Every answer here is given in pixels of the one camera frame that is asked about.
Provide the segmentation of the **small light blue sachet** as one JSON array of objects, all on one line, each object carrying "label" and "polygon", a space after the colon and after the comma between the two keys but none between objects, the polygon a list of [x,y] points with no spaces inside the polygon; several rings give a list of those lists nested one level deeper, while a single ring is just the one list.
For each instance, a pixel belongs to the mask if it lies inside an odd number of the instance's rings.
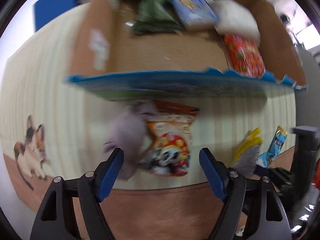
[{"label": "small light blue sachet", "polygon": [[273,136],[273,139],[270,143],[268,150],[259,155],[257,165],[262,167],[269,167],[272,161],[276,159],[285,144],[287,139],[288,132],[283,129],[281,126],[278,126],[276,132]]}]

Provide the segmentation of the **silver yellow scrub pad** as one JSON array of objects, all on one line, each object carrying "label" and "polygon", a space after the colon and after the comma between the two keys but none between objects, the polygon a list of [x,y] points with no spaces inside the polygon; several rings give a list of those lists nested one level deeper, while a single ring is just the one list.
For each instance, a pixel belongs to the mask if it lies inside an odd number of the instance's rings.
[{"label": "silver yellow scrub pad", "polygon": [[232,168],[246,178],[251,178],[255,171],[263,144],[260,133],[260,127],[249,131],[233,154]]}]

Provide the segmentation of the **red floral snack bag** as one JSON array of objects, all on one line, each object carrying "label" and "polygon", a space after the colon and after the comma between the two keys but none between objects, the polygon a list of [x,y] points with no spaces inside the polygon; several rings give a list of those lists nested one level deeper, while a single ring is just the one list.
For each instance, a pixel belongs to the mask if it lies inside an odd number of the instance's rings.
[{"label": "red floral snack bag", "polygon": [[256,43],[239,35],[225,35],[232,68],[240,75],[260,78],[265,73],[265,65]]}]

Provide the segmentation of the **lilac fuzzy cloth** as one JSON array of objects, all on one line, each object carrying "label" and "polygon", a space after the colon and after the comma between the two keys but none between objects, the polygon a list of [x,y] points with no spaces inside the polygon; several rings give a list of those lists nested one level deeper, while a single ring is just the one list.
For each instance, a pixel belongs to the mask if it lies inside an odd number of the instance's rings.
[{"label": "lilac fuzzy cloth", "polygon": [[135,174],[144,137],[148,133],[147,122],[158,116],[155,103],[152,100],[142,100],[127,107],[116,117],[103,150],[104,153],[115,148],[123,151],[124,162],[118,175],[119,179],[129,180]]}]

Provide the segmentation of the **orange panda snack bag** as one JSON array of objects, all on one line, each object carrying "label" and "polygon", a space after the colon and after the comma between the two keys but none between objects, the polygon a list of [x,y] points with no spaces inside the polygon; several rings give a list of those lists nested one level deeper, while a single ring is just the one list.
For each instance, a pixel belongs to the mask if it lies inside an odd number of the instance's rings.
[{"label": "orange panda snack bag", "polygon": [[158,176],[185,176],[190,163],[190,127],[199,109],[161,100],[154,104],[159,116],[147,122],[152,143],[138,165]]}]

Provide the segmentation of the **white soft pack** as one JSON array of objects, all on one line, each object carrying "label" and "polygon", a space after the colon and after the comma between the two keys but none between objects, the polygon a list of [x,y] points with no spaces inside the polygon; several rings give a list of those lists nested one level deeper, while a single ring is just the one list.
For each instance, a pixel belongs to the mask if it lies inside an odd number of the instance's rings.
[{"label": "white soft pack", "polygon": [[215,30],[219,35],[238,35],[260,45],[260,32],[252,13],[234,0],[205,0],[218,16]]}]

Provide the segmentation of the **blue cartoon tissue pack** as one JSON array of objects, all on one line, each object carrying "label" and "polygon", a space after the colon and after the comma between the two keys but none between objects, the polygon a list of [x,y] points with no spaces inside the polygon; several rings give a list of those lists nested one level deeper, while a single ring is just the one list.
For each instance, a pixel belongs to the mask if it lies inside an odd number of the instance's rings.
[{"label": "blue cartoon tissue pack", "polygon": [[187,31],[214,28],[219,18],[205,0],[169,0]]}]

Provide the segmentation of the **green snack bag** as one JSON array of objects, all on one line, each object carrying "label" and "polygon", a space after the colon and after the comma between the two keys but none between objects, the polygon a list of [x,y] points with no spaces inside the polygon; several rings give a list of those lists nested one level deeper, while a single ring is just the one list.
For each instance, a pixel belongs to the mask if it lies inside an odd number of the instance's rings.
[{"label": "green snack bag", "polygon": [[136,35],[183,30],[169,0],[140,0],[133,25]]}]

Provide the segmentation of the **grey chair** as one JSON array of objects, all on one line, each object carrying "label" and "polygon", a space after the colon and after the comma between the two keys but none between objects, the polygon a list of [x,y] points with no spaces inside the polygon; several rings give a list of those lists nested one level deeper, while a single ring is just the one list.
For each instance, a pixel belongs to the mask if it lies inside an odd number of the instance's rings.
[{"label": "grey chair", "polygon": [[302,60],[308,88],[295,94],[296,125],[319,127],[319,65],[305,49],[301,48],[298,55]]}]

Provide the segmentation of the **striped cat print rug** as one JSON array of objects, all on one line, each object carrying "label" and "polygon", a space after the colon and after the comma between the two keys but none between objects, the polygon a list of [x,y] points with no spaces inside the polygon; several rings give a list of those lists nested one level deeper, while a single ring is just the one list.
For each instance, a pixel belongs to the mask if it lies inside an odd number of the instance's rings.
[{"label": "striped cat print rug", "polygon": [[[55,176],[78,178],[103,159],[103,143],[125,102],[108,102],[67,84],[65,74],[79,23],[87,10],[76,7],[34,35],[25,35],[26,18],[1,43],[18,50],[7,61],[1,87],[1,208],[23,238],[30,237],[35,214]],[[198,161],[208,147],[229,165],[245,134],[261,128],[263,150],[277,126],[296,124],[292,91],[272,98],[176,98],[200,113],[191,126],[190,172],[160,177],[138,171],[115,183],[101,208],[117,239],[204,239],[219,215],[221,202],[211,192]],[[50,160],[47,179],[22,178],[14,160],[14,144],[22,141],[27,118],[44,126],[44,146]]]}]

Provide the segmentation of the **open cardboard box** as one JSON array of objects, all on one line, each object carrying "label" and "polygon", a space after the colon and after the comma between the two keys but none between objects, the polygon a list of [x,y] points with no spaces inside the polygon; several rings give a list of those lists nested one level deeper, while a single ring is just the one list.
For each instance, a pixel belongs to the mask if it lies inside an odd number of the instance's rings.
[{"label": "open cardboard box", "polygon": [[263,76],[238,74],[215,30],[134,35],[138,0],[91,0],[75,40],[68,81],[108,100],[210,94],[265,96],[307,89],[288,33],[266,0],[234,0],[260,33]]}]

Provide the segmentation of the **blue board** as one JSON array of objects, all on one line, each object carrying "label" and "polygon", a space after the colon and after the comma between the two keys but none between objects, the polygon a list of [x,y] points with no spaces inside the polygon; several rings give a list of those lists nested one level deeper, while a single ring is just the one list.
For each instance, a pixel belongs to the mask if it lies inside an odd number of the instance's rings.
[{"label": "blue board", "polygon": [[38,0],[34,4],[35,31],[78,5],[77,0]]}]

